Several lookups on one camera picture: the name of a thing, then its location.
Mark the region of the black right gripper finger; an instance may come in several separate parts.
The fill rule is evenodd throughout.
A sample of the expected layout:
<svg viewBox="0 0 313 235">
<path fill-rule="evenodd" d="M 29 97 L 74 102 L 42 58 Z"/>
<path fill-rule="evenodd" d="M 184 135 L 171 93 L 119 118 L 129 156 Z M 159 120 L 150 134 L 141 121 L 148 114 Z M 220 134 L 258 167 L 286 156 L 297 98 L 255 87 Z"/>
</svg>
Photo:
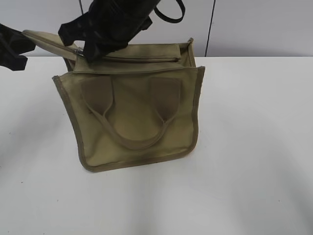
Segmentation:
<svg viewBox="0 0 313 235">
<path fill-rule="evenodd" d="M 27 57 L 23 55 L 2 55 L 0 57 L 0 65 L 12 71 L 25 70 Z"/>
</svg>

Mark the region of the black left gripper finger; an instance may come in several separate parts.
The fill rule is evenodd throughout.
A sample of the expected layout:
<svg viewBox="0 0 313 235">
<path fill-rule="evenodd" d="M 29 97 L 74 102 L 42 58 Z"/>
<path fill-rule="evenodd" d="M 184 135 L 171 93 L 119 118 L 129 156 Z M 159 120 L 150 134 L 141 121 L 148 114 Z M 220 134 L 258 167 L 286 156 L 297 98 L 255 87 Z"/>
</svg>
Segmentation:
<svg viewBox="0 0 313 235">
<path fill-rule="evenodd" d="M 23 54 L 33 51 L 36 45 L 20 31 L 0 24 L 0 58 L 23 58 Z"/>
</svg>

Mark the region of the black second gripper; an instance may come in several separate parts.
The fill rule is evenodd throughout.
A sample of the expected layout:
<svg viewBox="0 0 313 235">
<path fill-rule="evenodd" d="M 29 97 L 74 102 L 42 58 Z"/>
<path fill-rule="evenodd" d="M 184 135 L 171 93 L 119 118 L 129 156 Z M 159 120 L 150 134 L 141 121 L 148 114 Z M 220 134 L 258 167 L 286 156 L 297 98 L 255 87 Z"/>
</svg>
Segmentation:
<svg viewBox="0 0 313 235">
<path fill-rule="evenodd" d="M 156 5 L 155 0 L 94 0 L 86 16 L 62 24 L 58 35 L 66 47 L 84 41 L 83 57 L 91 63 L 125 48 L 147 30 Z"/>
</svg>

